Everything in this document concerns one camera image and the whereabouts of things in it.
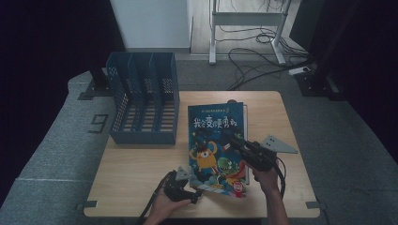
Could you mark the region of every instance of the metal rack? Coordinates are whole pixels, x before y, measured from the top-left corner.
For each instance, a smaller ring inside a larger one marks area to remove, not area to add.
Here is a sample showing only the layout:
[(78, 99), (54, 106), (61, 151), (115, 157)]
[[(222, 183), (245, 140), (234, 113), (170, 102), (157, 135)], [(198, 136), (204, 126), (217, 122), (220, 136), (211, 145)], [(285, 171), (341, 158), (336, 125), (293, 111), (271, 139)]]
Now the metal rack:
[(287, 0), (283, 12), (219, 12), (217, 3), (219, 0), (213, 0), (213, 9), (211, 14), (211, 39), (209, 64), (216, 64), (216, 25), (264, 25), (277, 26), (275, 38), (271, 41), (271, 46), (278, 59), (279, 64), (285, 64), (283, 54), (279, 48), (279, 41), (286, 22), (287, 12), (290, 8), (291, 0)]

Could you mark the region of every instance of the yellow cartoon character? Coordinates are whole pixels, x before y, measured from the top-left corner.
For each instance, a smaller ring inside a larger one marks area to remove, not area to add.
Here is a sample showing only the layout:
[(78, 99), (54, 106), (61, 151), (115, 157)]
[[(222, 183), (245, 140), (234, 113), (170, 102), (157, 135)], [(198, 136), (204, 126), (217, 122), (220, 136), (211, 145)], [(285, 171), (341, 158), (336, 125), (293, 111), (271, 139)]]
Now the yellow cartoon character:
[(213, 173), (219, 173), (217, 170), (217, 160), (214, 154), (217, 153), (217, 144), (214, 143), (213, 141), (208, 142), (208, 144), (211, 144), (213, 146), (213, 151), (211, 151), (207, 143), (205, 144), (196, 144), (196, 156), (193, 155), (194, 150), (191, 149), (190, 151), (190, 157), (193, 160), (196, 160), (198, 167), (199, 167), (199, 172), (202, 171), (202, 169), (206, 168), (211, 168), (213, 170)]

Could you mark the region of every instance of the wooden table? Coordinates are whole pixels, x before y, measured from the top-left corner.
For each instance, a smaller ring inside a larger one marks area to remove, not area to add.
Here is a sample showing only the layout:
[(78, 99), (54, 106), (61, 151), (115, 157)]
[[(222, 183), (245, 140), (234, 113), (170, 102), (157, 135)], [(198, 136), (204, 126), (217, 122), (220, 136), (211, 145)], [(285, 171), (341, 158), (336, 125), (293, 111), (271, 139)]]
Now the wooden table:
[[(188, 170), (188, 106), (224, 103), (229, 99), (248, 105), (248, 140), (263, 141), (268, 134), (298, 149), (298, 154), (279, 154), (287, 168), (284, 204), (290, 218), (316, 218), (319, 209), (281, 95), (278, 92), (180, 92), (176, 145), (116, 144), (110, 137), (86, 207), (88, 217), (139, 217), (160, 180), (182, 166)], [(266, 197), (258, 182), (248, 186), (244, 200), (205, 192), (197, 204), (176, 210), (172, 218), (266, 218)]]

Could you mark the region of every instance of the white wall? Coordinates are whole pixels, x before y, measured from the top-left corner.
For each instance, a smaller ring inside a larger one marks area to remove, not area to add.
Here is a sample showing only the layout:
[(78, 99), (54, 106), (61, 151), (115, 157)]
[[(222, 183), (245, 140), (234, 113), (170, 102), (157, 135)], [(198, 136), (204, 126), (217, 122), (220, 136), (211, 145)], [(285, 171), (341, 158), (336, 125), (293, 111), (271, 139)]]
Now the white wall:
[(191, 0), (111, 0), (111, 4), (127, 51), (189, 50)]

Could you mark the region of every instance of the book cover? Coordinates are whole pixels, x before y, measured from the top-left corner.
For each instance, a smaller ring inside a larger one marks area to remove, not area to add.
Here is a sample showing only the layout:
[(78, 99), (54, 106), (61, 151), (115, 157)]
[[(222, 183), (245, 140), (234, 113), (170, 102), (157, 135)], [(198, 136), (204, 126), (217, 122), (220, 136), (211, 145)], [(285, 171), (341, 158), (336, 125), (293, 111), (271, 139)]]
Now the book cover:
[(188, 114), (191, 187), (245, 198), (248, 170), (230, 145), (245, 138), (243, 103), (189, 106)]

